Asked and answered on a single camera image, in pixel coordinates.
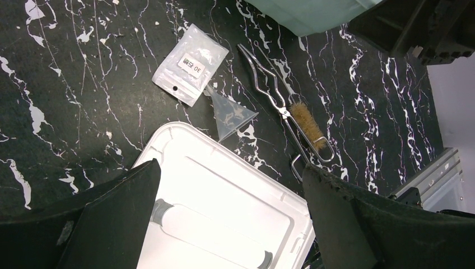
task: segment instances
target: brush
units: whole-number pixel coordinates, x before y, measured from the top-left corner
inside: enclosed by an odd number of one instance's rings
[[[304,135],[312,142],[312,146],[317,151],[326,147],[326,140],[320,139],[323,137],[323,133],[304,103],[299,102],[290,105],[290,114],[292,114],[292,117],[302,131],[304,131]]]

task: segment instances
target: white plastic pouch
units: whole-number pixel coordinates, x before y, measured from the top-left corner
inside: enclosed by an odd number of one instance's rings
[[[192,24],[155,71],[152,81],[193,106],[228,52]]]

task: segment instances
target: funnel cone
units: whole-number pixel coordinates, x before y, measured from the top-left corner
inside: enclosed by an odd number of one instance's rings
[[[216,126],[220,138],[218,142],[228,138],[258,114],[219,95],[210,85],[206,85],[206,90],[213,99]]]

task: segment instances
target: white plastic lid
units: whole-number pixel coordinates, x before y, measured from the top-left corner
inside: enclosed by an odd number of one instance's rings
[[[185,123],[158,129],[134,166],[154,158],[137,268],[301,268],[315,239],[304,199]]]

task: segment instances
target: tabletop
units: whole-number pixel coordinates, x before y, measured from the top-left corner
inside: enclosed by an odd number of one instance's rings
[[[167,122],[217,140],[209,97],[190,108],[151,80],[191,24],[229,50],[210,85],[259,112],[222,144],[299,195],[297,147],[237,44],[265,53],[286,100],[308,105],[336,152],[315,163],[343,180],[388,195],[443,150],[426,68],[388,58],[346,25],[298,38],[242,0],[24,2],[0,8],[2,215],[121,175]]]

